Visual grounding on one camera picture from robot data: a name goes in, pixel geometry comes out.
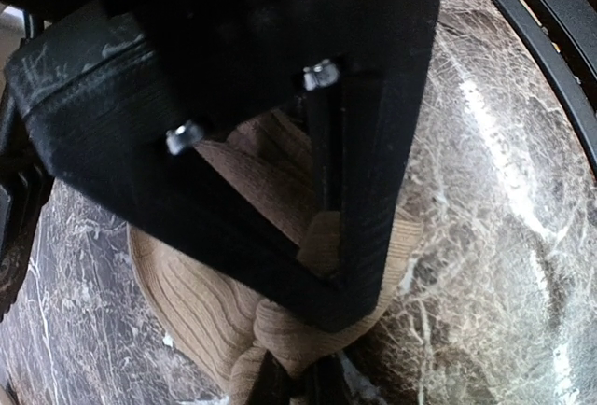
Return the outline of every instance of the metal screw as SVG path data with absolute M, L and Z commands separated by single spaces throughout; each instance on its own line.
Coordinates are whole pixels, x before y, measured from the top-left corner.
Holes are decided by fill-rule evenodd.
M 180 155 L 183 151 L 196 146 L 203 140 L 205 130 L 192 120 L 181 125 L 176 130 L 166 133 L 166 144 L 173 155 Z
M 340 79 L 340 69 L 330 60 L 323 60 L 312 67 L 305 67 L 305 90 L 315 91 L 327 88 Z

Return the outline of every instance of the brown cloth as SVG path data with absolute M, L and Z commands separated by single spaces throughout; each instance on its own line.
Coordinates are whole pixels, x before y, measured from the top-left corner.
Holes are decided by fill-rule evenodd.
M 320 275 L 334 270 L 340 214 L 316 212 L 309 139 L 285 115 L 253 119 L 226 143 L 204 142 L 198 151 L 300 245 L 303 264 Z M 336 334 L 302 324 L 250 288 L 135 228 L 129 229 L 129 242 L 139 285 L 176 347 L 229 393 L 232 405 L 243 405 L 267 351 L 298 378 L 319 358 L 368 332 L 394 296 L 421 234 L 421 225 L 397 209 L 377 308 Z

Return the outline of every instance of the marble surface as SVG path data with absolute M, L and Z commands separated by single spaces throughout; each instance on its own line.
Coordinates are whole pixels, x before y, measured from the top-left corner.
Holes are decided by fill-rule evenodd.
M 425 236 L 388 313 L 347 350 L 372 382 L 359 403 L 597 403 L 597 184 L 493 4 L 441 1 L 400 195 Z M 124 224 L 58 183 L 0 325 L 0 384 L 22 405 L 217 403 L 168 342 Z

